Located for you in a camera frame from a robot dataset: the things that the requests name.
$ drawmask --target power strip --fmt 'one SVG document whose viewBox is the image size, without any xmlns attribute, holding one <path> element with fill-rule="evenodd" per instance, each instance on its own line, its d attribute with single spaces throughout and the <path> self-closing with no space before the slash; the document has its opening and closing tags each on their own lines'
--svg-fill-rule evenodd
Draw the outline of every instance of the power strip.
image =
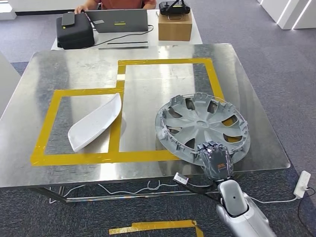
<svg viewBox="0 0 316 237">
<path fill-rule="evenodd" d="M 310 177 L 310 173 L 305 170 L 302 171 L 301 176 L 299 176 L 299 179 L 297 182 L 296 187 L 295 187 L 293 194 L 296 195 L 298 199 L 302 198 L 307 190 L 306 188 L 308 187 L 308 183 Z"/>
</svg>

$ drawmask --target cardboard box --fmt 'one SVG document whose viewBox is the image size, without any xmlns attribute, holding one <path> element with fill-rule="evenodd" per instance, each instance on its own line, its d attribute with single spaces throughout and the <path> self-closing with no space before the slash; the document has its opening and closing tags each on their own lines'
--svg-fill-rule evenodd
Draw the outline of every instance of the cardboard box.
<svg viewBox="0 0 316 237">
<path fill-rule="evenodd" d="M 192 31 L 191 12 L 170 17 L 159 14 L 158 28 L 159 40 L 189 41 Z"/>
</svg>

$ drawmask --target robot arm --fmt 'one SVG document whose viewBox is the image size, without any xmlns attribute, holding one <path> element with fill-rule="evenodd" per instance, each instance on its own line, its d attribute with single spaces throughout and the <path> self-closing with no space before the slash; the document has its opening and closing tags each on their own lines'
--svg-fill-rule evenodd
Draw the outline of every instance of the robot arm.
<svg viewBox="0 0 316 237">
<path fill-rule="evenodd" d="M 216 212 L 236 237 L 276 237 L 268 219 L 235 180 L 217 186 L 222 203 Z"/>
<path fill-rule="evenodd" d="M 231 179 L 233 165 L 227 147 L 208 142 L 198 148 L 204 165 L 204 174 L 218 185 L 220 202 L 216 205 L 217 214 L 235 236 L 276 237 L 260 209 L 242 192 L 238 183 Z M 173 180 L 187 187 L 189 178 L 176 173 Z"/>
</svg>

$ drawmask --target laptop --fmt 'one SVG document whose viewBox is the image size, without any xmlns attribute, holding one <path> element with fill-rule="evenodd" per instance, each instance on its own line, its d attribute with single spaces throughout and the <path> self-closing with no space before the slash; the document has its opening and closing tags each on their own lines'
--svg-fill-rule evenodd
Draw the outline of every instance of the laptop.
<svg viewBox="0 0 316 237">
<path fill-rule="evenodd" d="M 99 33 L 148 31 L 146 9 L 91 10 L 86 14 Z"/>
</svg>

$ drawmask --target black case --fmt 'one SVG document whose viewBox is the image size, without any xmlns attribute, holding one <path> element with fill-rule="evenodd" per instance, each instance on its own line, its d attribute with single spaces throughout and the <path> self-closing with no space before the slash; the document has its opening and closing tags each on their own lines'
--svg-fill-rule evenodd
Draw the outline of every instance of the black case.
<svg viewBox="0 0 316 237">
<path fill-rule="evenodd" d="M 63 49 L 78 49 L 94 44 L 94 30 L 84 13 L 75 15 L 75 25 L 62 26 L 62 17 L 56 20 L 57 46 Z"/>
</svg>

